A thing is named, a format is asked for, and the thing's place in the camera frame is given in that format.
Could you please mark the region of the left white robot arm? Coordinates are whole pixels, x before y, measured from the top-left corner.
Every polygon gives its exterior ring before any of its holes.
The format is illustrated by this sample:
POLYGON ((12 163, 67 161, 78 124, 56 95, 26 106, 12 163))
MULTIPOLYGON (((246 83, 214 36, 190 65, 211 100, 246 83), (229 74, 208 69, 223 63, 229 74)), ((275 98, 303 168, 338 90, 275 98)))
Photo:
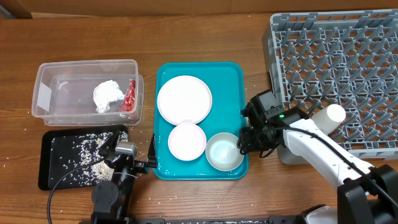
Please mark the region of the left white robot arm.
POLYGON ((113 174, 111 180, 101 181, 92 192, 92 223, 140 223, 129 213, 129 206, 137 174, 148 174, 150 168, 157 167, 155 137, 150 141, 146 162, 136 160, 137 146, 133 142, 118 138, 116 131, 99 148, 99 155, 113 174))

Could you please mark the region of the small pink rice bowl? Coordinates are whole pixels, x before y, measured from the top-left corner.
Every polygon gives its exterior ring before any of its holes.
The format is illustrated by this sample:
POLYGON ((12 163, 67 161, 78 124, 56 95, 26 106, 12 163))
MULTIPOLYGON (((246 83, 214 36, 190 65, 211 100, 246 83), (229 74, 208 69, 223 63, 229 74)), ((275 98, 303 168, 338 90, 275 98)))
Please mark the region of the small pink rice bowl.
POLYGON ((183 123, 174 127, 169 134, 168 147, 174 157, 181 161, 199 158, 206 148, 206 134, 201 127, 183 123))

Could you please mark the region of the grey bowl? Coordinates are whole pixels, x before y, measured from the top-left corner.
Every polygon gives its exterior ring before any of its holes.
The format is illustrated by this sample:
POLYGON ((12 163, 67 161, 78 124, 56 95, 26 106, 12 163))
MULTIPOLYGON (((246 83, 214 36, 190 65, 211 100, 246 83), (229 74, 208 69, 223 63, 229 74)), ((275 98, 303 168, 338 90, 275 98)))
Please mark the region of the grey bowl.
POLYGON ((231 133, 218 133, 212 136, 205 149, 208 162, 220 171, 231 171, 239 167, 244 160, 237 146, 238 137, 231 133))

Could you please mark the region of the white tissue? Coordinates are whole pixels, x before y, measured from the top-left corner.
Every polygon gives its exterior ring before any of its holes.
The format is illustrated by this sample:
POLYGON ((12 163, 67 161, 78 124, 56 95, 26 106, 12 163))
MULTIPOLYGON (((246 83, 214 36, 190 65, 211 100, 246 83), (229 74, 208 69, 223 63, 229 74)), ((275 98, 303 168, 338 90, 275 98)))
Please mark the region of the white tissue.
POLYGON ((93 90, 93 101, 96 105, 97 113, 105 113, 110 109, 110 103, 123 100, 125 95, 119 89, 117 82, 108 80, 100 83, 93 90))

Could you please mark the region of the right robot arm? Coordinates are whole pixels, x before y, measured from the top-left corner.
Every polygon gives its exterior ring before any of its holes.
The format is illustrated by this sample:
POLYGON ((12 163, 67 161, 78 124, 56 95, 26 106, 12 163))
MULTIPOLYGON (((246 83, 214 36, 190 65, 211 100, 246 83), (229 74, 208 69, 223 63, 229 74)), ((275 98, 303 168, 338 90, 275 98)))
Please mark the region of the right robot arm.
POLYGON ((374 167, 329 137, 346 118, 342 106, 332 104, 309 117, 298 107, 285 110, 267 90, 251 98, 241 115, 249 121, 237 143, 242 155, 258 151, 265 158, 281 146, 336 189, 336 208, 317 205, 290 223, 397 223, 397 171, 387 164, 374 167))

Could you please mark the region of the cream white cup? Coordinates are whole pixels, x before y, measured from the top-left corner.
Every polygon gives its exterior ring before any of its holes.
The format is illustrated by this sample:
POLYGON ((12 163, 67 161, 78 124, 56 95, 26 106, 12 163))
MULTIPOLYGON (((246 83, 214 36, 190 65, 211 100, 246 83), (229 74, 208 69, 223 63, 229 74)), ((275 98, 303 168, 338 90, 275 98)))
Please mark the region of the cream white cup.
POLYGON ((345 109, 337 104, 328 105, 312 116, 312 120, 316 126, 325 134, 332 133, 345 118, 345 109))

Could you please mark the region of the teal plastic tray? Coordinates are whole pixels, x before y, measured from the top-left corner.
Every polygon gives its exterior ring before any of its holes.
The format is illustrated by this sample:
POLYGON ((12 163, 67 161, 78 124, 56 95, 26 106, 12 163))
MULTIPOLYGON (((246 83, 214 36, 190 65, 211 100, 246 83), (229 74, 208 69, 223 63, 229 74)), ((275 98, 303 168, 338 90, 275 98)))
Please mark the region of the teal plastic tray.
MULTIPOLYGON (((209 139, 218 133, 239 136, 246 126, 240 111, 246 105, 244 77, 241 67, 233 62, 172 62, 158 69, 155 92, 167 81, 180 75, 191 75, 209 87, 213 105, 209 115, 198 125, 209 139)), ((156 108, 154 112, 155 150, 158 166, 154 174, 163 180, 236 180, 249 169, 249 156, 234 170, 220 171, 210 165, 203 154, 193 161, 181 161, 168 147, 169 134, 175 126, 167 122, 156 108)))

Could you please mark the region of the red foil snack wrapper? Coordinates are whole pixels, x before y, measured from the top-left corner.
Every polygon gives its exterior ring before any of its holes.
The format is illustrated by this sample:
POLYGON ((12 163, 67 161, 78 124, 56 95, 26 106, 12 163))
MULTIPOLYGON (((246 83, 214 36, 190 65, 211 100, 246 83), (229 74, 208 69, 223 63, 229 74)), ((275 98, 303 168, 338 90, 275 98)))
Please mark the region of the red foil snack wrapper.
POLYGON ((135 107, 134 106, 135 97, 136 97, 136 81, 132 80, 125 94, 123 103, 120 107, 120 111, 132 111, 135 107))

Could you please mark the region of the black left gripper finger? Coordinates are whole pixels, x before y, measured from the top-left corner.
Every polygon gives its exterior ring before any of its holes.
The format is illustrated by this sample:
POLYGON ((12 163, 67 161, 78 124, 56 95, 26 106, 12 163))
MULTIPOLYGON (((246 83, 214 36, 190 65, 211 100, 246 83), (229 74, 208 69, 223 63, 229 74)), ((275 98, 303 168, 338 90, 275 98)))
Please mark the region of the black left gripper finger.
POLYGON ((157 168, 157 156, 155 151, 155 134, 152 135, 147 153, 147 164, 150 168, 157 168))
POLYGON ((111 151, 114 151, 118 143, 120 130, 114 132, 98 149, 98 154, 107 156, 111 151))

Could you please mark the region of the black tray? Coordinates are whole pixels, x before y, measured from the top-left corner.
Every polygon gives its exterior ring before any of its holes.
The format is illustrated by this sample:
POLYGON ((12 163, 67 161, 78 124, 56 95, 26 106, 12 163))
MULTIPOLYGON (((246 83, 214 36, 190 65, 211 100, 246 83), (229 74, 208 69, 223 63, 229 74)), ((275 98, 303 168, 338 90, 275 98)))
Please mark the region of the black tray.
POLYGON ((99 148, 115 131, 118 141, 128 141, 128 128, 124 125, 97 126, 80 129, 49 131, 43 135, 39 165, 40 190, 89 187, 102 180, 111 180, 113 169, 104 162, 75 171, 73 169, 101 159, 99 148))

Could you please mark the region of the grey dishwasher rack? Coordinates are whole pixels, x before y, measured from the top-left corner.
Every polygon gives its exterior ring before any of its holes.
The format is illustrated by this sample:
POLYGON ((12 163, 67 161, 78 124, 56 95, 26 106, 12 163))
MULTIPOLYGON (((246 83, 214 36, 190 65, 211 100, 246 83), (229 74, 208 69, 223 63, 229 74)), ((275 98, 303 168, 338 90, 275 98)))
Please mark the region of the grey dishwasher rack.
POLYGON ((361 159, 397 159, 397 11, 278 13, 263 35, 275 97, 314 115, 339 104, 331 133, 361 159))

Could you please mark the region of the clear plastic bin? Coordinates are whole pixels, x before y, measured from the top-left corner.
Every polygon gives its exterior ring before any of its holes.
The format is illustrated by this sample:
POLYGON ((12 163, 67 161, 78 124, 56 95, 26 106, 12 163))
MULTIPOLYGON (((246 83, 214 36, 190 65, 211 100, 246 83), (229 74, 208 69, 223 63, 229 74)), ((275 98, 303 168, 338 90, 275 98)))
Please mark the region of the clear plastic bin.
POLYGON ((32 115, 48 126, 135 126, 142 118, 144 81, 133 59, 80 60, 43 63, 32 95, 32 115), (96 111, 94 89, 114 81, 126 93, 135 82, 133 108, 121 111, 123 100, 111 102, 104 113, 96 111))

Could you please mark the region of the large pink plate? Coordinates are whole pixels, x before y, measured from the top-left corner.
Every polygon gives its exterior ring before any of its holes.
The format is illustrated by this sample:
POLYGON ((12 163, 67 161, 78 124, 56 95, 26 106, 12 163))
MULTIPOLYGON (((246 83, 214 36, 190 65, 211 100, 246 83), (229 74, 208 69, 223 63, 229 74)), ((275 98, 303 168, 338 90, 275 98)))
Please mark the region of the large pink plate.
POLYGON ((181 75, 162 85, 157 95, 159 113, 170 124, 197 124, 211 111, 213 97, 207 84, 197 77, 181 75))

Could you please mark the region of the black rail at table edge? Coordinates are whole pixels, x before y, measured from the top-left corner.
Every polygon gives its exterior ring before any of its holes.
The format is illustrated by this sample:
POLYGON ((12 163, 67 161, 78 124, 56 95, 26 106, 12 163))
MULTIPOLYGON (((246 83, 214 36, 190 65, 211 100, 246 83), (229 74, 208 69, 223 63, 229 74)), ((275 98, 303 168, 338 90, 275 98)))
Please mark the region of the black rail at table edge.
POLYGON ((296 215, 270 216, 267 218, 240 218, 240 219, 191 219, 191 220, 165 220, 163 218, 126 218, 125 220, 83 220, 80 223, 102 224, 294 224, 299 223, 296 215))

